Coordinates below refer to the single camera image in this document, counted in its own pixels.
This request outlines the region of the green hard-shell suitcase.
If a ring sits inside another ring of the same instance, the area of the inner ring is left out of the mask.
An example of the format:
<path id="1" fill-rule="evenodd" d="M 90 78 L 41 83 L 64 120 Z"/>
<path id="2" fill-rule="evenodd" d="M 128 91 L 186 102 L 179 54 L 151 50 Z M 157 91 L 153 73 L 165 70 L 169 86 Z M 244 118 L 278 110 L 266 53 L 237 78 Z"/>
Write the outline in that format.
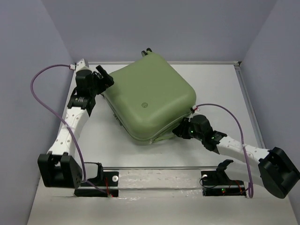
<path id="1" fill-rule="evenodd" d="M 150 48 L 142 58 L 110 73 L 104 97 L 128 135 L 150 144 L 176 128 L 196 103 L 194 88 Z"/>

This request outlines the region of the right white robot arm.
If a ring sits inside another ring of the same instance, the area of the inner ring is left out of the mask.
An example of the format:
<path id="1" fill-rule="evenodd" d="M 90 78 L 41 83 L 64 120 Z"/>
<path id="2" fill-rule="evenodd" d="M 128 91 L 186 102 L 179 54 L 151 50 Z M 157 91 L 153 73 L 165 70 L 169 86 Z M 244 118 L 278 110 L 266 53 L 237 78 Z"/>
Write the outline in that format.
<path id="1" fill-rule="evenodd" d="M 258 170 L 257 179 L 246 172 L 249 181 L 264 187 L 273 196 L 284 199 L 300 180 L 300 172 L 281 148 L 271 150 L 242 144 L 225 133 L 216 131 L 204 115 L 183 118 L 172 131 L 183 139 L 197 139 L 205 149 L 232 157 Z"/>

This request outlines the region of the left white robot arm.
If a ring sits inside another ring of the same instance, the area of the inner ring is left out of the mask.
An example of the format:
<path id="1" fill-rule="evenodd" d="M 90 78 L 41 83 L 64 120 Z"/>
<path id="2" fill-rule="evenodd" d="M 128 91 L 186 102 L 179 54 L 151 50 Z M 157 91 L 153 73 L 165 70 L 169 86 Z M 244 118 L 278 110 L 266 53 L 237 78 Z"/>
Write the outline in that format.
<path id="1" fill-rule="evenodd" d="M 68 68 L 75 71 L 76 87 L 69 98 L 65 118 L 58 117 L 62 126 L 53 145 L 37 160 L 43 183 L 48 188 L 77 189 L 87 179 L 93 185 L 101 184 L 104 179 L 98 169 L 90 170 L 87 176 L 77 140 L 91 116 L 96 96 L 113 86 L 114 80 L 101 65 L 92 70 L 80 61 Z"/>

